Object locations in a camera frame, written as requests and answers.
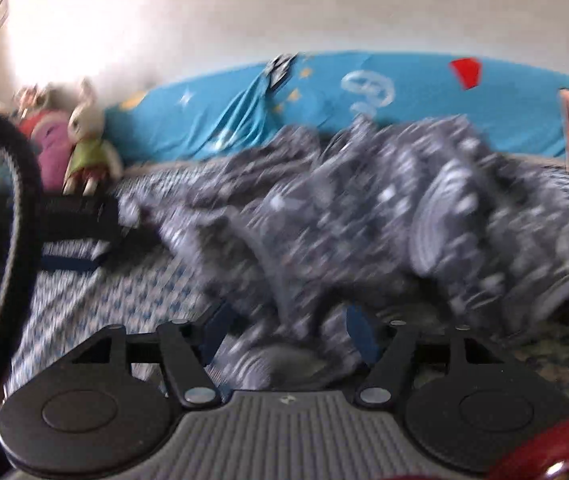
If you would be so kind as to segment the rabbit plush green vest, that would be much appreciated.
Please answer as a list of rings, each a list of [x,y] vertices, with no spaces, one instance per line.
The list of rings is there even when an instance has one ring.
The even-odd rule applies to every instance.
[[[72,144],[66,168],[63,193],[93,196],[100,188],[123,177],[122,159],[103,137],[106,115],[97,102],[91,81],[79,86],[78,102],[68,120],[68,140]]]

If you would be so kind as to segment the houndstooth bed blanket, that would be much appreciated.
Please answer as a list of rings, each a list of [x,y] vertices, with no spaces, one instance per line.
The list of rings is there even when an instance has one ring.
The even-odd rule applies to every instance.
[[[539,175],[556,185],[569,203],[569,174],[539,166]],[[208,301],[183,258],[161,245],[128,242],[98,270],[39,274],[30,317],[12,359],[4,393],[12,394],[81,342],[108,325],[133,334],[160,324],[195,320]],[[361,355],[345,328],[345,308],[335,307],[323,328],[321,350],[301,344],[283,347],[265,341],[264,323],[236,330],[219,347],[208,374],[214,382],[237,389],[316,389],[354,378]],[[569,307],[516,344],[511,354],[569,396]]]

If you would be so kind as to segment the purple moon plush pillow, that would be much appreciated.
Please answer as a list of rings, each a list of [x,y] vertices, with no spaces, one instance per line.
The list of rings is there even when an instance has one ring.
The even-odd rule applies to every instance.
[[[57,106],[50,86],[22,87],[14,99],[18,128],[34,146],[42,186],[48,193],[61,193],[72,151],[68,137],[71,111]]]

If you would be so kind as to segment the grey patterned fleece jacket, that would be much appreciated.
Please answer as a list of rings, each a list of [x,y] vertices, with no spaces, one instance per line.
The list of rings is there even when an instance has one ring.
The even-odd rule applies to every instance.
[[[196,179],[121,196],[196,288],[240,323],[213,360],[238,389],[315,389],[359,364],[350,306],[422,327],[526,334],[569,299],[569,206],[542,171],[492,151],[464,117],[322,144],[282,128]]]

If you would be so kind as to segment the blue patterned bed bolster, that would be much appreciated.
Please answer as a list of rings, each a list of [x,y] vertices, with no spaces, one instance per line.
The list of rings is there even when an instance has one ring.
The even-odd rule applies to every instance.
[[[379,125],[465,115],[497,151],[560,157],[569,75],[446,54],[294,54],[166,84],[106,110],[126,165],[204,160],[268,142],[285,125],[333,134],[359,114]]]

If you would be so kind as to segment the red glossy object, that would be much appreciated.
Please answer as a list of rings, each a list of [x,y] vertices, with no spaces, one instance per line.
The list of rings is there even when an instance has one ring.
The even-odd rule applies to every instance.
[[[499,460],[487,479],[569,479],[569,419]]]

